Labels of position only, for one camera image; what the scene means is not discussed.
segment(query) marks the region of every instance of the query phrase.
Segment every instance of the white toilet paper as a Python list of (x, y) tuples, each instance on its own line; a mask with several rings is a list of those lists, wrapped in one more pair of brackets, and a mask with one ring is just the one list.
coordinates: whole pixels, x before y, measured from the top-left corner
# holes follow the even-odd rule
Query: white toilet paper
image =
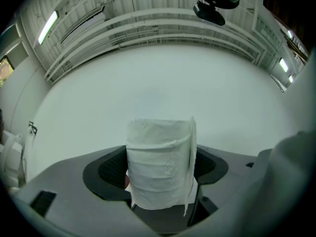
[(128, 124), (128, 176), (132, 199), (139, 207), (157, 210), (184, 204), (186, 213), (190, 194), (196, 193), (196, 140), (193, 118), (135, 119)]

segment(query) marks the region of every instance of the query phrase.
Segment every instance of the light fixture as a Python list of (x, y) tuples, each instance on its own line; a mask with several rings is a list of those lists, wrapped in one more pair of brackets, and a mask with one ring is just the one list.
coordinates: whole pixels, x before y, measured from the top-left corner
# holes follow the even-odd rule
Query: light fixture
[(287, 66), (287, 64), (285, 63), (285, 61), (284, 61), (283, 58), (280, 59), (279, 63), (280, 63), (280, 65), (281, 65), (281, 67), (284, 69), (284, 71), (287, 72), (287, 71), (288, 71), (288, 66)]
[(49, 32), (50, 28), (53, 26), (53, 24), (56, 22), (58, 18), (58, 14), (56, 11), (53, 12), (53, 14), (49, 17), (48, 21), (46, 22), (42, 32), (40, 33), (39, 36), (39, 44), (41, 45)]
[(290, 38), (293, 38), (290, 30), (287, 31), (287, 34), (289, 35)]

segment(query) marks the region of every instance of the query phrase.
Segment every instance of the black clamp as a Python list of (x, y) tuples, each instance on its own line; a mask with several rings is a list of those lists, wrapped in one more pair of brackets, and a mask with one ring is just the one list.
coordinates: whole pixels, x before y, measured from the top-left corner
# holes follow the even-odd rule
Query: black clamp
[(29, 126), (32, 128), (34, 135), (36, 135), (38, 129), (34, 126), (34, 122), (29, 121)]

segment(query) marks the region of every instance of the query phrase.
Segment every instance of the ceiling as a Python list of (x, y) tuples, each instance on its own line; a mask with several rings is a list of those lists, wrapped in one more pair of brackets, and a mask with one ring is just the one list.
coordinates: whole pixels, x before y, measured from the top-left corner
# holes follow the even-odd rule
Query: ceiling
[[(226, 20), (223, 27), (197, 18), (193, 12), (197, 1), (26, 0), (20, 15), (28, 40), (46, 69), (45, 78), (52, 83), (96, 56), (162, 43), (222, 49), (274, 74), (284, 85), (290, 74), (298, 74), (294, 55), (262, 6), (263, 0), (241, 0), (236, 9), (220, 9)], [(39, 45), (38, 37), (53, 11), (59, 18)], [(288, 64), (287, 74), (276, 66), (281, 57)]]

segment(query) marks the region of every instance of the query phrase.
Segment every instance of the white chair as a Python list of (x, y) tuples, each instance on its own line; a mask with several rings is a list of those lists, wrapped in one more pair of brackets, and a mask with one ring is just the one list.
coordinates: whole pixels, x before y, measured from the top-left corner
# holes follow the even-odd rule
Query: white chair
[(21, 136), (3, 131), (0, 144), (0, 177), (2, 182), (10, 187), (18, 187), (18, 171), (21, 162)]

